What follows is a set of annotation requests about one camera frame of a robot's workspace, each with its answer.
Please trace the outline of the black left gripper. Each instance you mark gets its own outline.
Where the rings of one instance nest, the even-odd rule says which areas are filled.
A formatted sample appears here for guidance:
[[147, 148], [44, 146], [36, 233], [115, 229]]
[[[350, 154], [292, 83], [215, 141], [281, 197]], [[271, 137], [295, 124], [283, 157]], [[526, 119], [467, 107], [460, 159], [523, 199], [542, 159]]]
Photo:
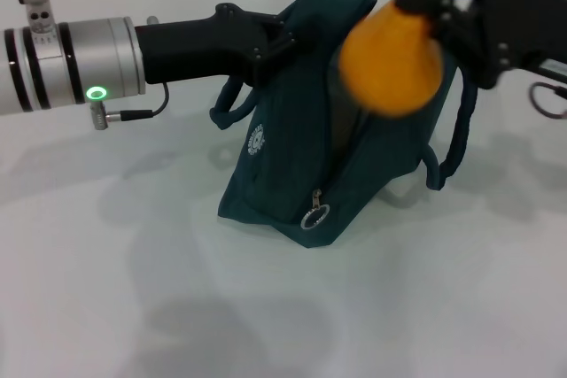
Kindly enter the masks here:
[[[136, 27], [148, 84], [226, 75], [261, 86], [295, 60], [296, 36], [278, 35], [286, 18], [218, 4], [214, 15]], [[277, 38], [268, 43], [270, 38]]]

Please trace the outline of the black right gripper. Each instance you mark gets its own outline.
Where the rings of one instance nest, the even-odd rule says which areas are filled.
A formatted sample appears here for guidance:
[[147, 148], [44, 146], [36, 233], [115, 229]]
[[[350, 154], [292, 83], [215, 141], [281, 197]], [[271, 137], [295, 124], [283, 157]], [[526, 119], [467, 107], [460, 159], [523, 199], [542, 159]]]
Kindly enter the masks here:
[[427, 14], [431, 36], [482, 89], [493, 88], [512, 69], [566, 82], [566, 0], [477, 1], [478, 9], [464, 11], [441, 11], [453, 0], [395, 4], [406, 13]]

